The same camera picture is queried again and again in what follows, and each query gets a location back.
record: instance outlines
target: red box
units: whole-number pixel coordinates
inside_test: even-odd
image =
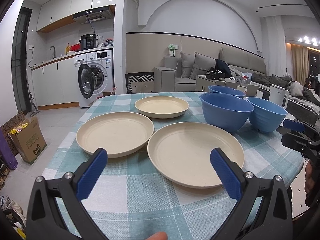
[[[75,50],[75,51],[80,50],[80,44],[78,43],[78,44],[72,45],[71,50]]]

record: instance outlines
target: plaid tablecloth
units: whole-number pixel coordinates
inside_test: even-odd
[[[200,92],[128,94],[100,98],[66,136],[43,172],[46,179],[61,178],[88,160],[76,142],[76,132],[87,120],[117,111],[137,112],[134,103],[143,97],[168,95],[186,100],[190,108],[177,118],[152,119],[155,130],[176,122],[205,122]],[[257,177],[280,174],[289,186],[303,167],[301,154],[283,147],[278,132],[262,134],[249,121],[233,136],[244,149],[244,171]],[[190,189],[173,184],[159,174],[148,158],[146,148],[126,157],[109,159],[88,199],[82,201],[95,223],[110,240],[144,240],[157,231],[169,239],[210,239],[224,222],[235,200],[225,189]],[[69,230],[79,235],[59,200]]]

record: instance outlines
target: bowl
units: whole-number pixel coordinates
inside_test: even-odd
[[[276,130],[288,114],[281,106],[262,98],[248,97],[248,102],[254,106],[249,117],[253,128],[269,133]]]
[[[205,121],[227,132],[239,130],[254,110],[246,100],[223,93],[204,93],[200,100]]]
[[[245,93],[240,90],[230,88],[230,87],[223,87],[223,86],[208,86],[209,92],[211,93],[223,93],[228,95],[233,95],[235,97],[244,98]]]

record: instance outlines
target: plate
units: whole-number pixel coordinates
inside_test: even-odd
[[[154,96],[139,99],[134,106],[139,113],[152,118],[174,118],[184,114],[189,104],[187,101],[169,96]]]
[[[210,163],[210,153],[220,147],[241,168],[244,152],[231,134],[213,125],[180,122],[156,131],[148,142],[148,155],[167,179],[191,188],[211,188],[221,181]]]
[[[153,122],[142,114],[114,112],[99,115],[85,122],[76,141],[87,153],[103,148],[108,158],[129,155],[142,148],[154,132]]]

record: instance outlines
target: electric kettle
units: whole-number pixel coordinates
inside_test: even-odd
[[[283,98],[285,95],[286,95],[285,104],[284,104],[284,106],[282,106]],[[284,109],[286,109],[287,104],[288,104],[288,99],[289,99],[289,91],[288,90],[285,90],[284,88],[276,86],[276,85],[270,86],[270,96],[269,96],[270,102],[273,102],[279,106],[282,106]]]

